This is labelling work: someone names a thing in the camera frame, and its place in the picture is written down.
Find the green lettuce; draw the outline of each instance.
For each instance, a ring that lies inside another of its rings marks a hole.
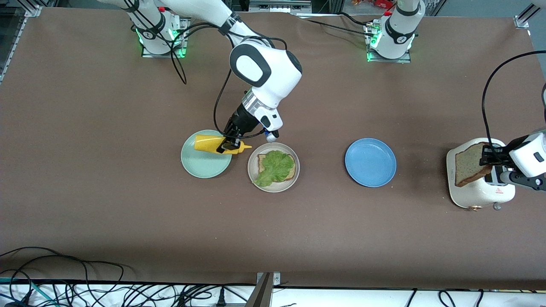
[[[273,150],[265,155],[262,165],[265,169],[258,175],[254,184],[266,187],[272,182],[283,182],[294,167],[294,160],[284,152]]]

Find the yellow squeeze bottle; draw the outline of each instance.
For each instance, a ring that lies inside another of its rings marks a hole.
[[[217,135],[203,135],[203,134],[197,134],[195,136],[195,145],[193,148],[195,150],[199,151],[206,151],[210,152],[212,154],[220,154],[216,151],[216,149],[220,146],[220,144],[224,141],[225,137],[217,136]],[[245,145],[243,141],[240,141],[241,146],[239,146],[238,149],[234,150],[224,150],[223,155],[236,155],[240,154],[247,148],[252,148],[250,145]]]

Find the bread slice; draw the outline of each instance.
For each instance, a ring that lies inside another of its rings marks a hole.
[[[294,157],[292,155],[288,155],[292,161],[294,161],[294,166],[292,166],[292,169],[290,170],[290,173],[288,173],[288,176],[284,181],[292,179],[296,175],[296,161],[294,160]],[[258,155],[258,174],[263,172],[265,170],[265,166],[263,166],[262,161],[265,158],[265,154]]]
[[[464,187],[491,173],[492,165],[479,165],[484,145],[487,143],[474,144],[455,155],[455,186]]]

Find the robotic arm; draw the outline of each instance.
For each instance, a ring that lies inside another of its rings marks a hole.
[[[153,0],[99,1],[124,9],[150,52],[170,51],[168,44],[161,40],[169,37],[169,22],[164,20]],[[179,15],[215,25],[220,33],[229,37],[234,44],[229,56],[230,68],[252,86],[229,119],[222,133],[225,140],[216,151],[221,154],[238,149],[239,138],[259,124],[265,129],[267,141],[275,141],[283,124],[277,106],[301,79],[302,69],[297,58],[288,50],[273,48],[270,40],[251,30],[221,0],[163,0],[163,3]]]
[[[415,38],[415,30],[425,15],[423,0],[398,0],[390,16],[382,16],[378,23],[377,38],[370,47],[379,55],[396,59],[404,55]]]
[[[484,146],[480,165],[505,166],[500,181],[546,192],[546,129],[514,139],[504,147]]]

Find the plate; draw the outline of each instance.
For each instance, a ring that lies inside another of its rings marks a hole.
[[[354,181],[367,187],[387,184],[396,174],[396,158],[390,147],[377,139],[359,139],[345,153],[345,167]]]
[[[296,162],[296,172],[294,174],[294,177],[290,180],[283,181],[283,182],[273,182],[271,185],[266,187],[256,186],[256,184],[254,184],[254,181],[258,179],[258,175],[260,171],[258,166],[258,155],[263,155],[273,150],[278,150],[278,151],[284,152],[285,154],[292,155],[294,157],[294,161]],[[298,179],[299,174],[300,174],[300,161],[298,160],[298,156],[296,155],[294,150],[292,150],[292,148],[281,143],[266,143],[256,148],[256,150],[254,150],[254,152],[250,155],[250,158],[248,158],[248,176],[250,177],[250,180],[252,181],[252,183],[258,189],[265,192],[277,193],[277,192],[282,192],[290,188]]]
[[[201,130],[192,134],[186,140],[180,152],[182,165],[188,173],[197,178],[212,178],[220,175],[228,168],[229,162],[232,160],[232,155],[220,155],[218,153],[195,150],[193,146],[195,145],[195,136],[197,134],[222,135],[216,130]]]

